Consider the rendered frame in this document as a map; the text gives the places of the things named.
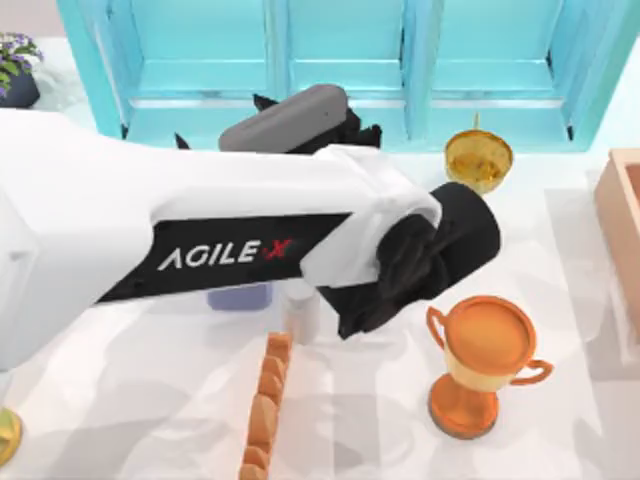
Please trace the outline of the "purple flower plant pot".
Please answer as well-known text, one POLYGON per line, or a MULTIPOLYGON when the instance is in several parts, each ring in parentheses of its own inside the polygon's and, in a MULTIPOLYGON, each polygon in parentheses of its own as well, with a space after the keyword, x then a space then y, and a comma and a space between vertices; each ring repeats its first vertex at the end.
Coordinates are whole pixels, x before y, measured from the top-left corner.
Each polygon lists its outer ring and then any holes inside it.
POLYGON ((39 100, 33 65, 42 60, 29 35, 0 32, 0 108, 29 109, 39 100))

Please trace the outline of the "white bottle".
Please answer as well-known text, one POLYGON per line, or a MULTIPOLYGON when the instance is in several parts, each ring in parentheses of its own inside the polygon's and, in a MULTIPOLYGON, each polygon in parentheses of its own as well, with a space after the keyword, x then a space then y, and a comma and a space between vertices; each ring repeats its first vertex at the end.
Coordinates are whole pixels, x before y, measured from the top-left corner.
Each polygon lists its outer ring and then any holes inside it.
POLYGON ((314 341, 320 322, 320 297, 316 292, 303 296, 285 293, 282 313, 284 331, 295 343, 307 345, 314 341))

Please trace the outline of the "lavender block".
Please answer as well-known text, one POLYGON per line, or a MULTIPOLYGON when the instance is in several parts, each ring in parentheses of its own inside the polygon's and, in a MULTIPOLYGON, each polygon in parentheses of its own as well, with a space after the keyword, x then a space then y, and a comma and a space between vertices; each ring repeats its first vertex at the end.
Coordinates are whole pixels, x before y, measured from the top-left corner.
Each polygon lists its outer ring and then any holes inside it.
POLYGON ((272 297, 272 284, 261 283, 210 290, 207 293, 207 303, 216 311, 255 312, 268 308, 272 297))

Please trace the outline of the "long brown bread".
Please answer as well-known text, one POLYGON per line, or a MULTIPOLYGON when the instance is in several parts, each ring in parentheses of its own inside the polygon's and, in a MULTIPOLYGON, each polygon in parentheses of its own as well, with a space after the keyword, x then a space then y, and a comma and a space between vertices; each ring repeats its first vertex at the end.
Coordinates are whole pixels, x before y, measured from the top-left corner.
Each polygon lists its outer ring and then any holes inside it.
POLYGON ((292 351, 292 336, 272 332, 267 337, 248 420, 246 446, 238 480, 268 480, 292 351))

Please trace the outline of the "gold round object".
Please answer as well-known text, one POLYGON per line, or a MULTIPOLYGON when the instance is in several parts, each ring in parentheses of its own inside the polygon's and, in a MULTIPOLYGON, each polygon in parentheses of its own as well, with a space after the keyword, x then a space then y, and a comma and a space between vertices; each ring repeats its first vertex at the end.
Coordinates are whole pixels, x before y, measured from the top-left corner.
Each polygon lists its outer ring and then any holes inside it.
POLYGON ((16 453, 22 440, 22 421, 11 409, 0 408, 0 466, 16 453))

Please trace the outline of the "light blue rack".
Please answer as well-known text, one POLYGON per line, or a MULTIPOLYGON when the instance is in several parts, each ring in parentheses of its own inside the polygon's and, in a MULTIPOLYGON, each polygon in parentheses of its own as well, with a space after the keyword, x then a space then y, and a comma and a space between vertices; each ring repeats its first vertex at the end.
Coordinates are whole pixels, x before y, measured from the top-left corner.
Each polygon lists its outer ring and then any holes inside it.
POLYGON ((213 149, 280 100, 342 87, 392 151, 478 123, 519 152, 583 151, 640 0, 57 0, 100 133, 213 149))

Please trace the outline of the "bronze two-handled trophy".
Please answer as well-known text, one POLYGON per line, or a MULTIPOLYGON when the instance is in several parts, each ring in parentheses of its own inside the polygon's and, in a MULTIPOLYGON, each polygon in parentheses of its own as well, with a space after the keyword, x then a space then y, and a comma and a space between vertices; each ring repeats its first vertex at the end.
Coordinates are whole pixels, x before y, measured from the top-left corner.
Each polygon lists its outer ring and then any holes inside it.
POLYGON ((432 384, 428 409, 447 435, 472 440, 488 433, 499 414, 497 392, 544 381, 553 365, 534 357, 536 331, 515 304, 473 296, 448 313, 431 306, 426 325, 442 349, 447 371, 432 384))

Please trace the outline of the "pale grey rounded box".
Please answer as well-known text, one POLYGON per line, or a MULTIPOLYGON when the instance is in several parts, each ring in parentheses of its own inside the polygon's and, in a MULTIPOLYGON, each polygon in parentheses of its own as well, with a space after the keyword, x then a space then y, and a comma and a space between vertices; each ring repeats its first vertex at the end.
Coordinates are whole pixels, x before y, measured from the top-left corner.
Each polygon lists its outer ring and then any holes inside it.
POLYGON ((346 120, 348 101, 336 85, 314 85, 227 128, 223 152, 286 153, 346 120))

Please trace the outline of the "salmon shallow box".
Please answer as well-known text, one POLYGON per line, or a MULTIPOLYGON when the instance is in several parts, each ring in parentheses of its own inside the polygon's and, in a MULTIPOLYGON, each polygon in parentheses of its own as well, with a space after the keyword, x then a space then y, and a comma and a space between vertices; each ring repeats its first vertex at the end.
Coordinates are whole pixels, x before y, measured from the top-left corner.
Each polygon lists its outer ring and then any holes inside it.
POLYGON ((633 339, 640 343, 640 148, 609 152, 594 198, 633 339))

